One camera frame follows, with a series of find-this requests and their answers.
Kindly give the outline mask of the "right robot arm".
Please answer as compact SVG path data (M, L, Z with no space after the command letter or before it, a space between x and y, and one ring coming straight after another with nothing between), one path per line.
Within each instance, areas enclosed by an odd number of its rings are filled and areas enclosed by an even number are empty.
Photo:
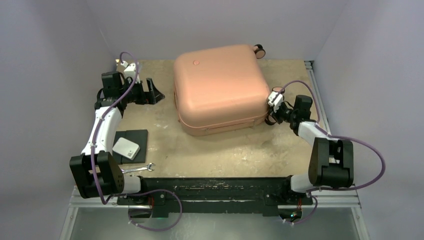
M294 105L290 105L275 91L267 99L265 122L270 126L288 123L293 133L312 147L307 172L288 176L283 182L280 196L288 204L298 200L301 194L319 188L348 189L354 182L353 143L324 133L311 119L313 103L311 97L297 95Z

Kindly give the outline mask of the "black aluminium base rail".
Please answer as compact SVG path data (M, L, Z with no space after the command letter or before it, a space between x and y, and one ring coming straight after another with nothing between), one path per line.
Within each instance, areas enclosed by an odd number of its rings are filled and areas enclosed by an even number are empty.
M317 207L357 207L354 190L307 193L291 189L289 177L145 177L142 196L112 197L107 208L138 210L136 218L167 218L171 213L260 214L298 220L303 210Z

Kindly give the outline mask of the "black flat notebook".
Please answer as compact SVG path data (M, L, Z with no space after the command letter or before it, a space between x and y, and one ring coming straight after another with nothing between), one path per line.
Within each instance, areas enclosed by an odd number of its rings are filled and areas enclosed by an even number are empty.
M149 132L146 129L139 130L126 130L126 131L117 131L114 137L113 146L119 138L128 139L134 143L137 143L140 146L138 154L135 156L134 160L127 159L115 152L112 151L112 156L118 164L141 164L146 162L147 157L147 146L148 146L148 137Z

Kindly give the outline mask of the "pink suitcase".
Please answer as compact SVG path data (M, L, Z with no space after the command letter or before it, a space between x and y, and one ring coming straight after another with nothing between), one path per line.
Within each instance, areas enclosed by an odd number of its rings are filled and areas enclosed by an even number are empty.
M271 89L258 60L265 55L261 44L235 44L178 56L173 99L182 129L206 136L264 122Z

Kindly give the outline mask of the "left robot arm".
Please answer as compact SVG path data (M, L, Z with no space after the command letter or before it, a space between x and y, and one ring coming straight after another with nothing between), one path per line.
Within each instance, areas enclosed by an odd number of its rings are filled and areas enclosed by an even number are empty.
M138 205L146 203L149 191L138 176L125 175L113 157L116 132L128 104L155 105L165 98L146 78L148 90L141 82L119 71L101 75L102 88L97 92L95 121L81 153L70 158L69 167L80 195L84 199L126 195Z

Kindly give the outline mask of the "silver wrench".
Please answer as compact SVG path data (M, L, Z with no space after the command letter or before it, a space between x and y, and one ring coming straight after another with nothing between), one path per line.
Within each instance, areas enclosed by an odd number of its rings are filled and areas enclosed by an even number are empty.
M130 173L135 173L135 172L139 172L139 171L152 172L152 171L154 171L154 166L155 166L154 163L148 163L147 165L140 166L140 167L129 168L129 169L121 169L121 172L123 174L130 174Z

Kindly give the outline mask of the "white square device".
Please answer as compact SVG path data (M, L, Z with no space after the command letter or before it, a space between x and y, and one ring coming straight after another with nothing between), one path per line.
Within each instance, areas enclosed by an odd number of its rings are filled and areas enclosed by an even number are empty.
M141 148L137 143L124 137L120 137L112 147L114 153L117 153L131 161L135 159L140 149Z

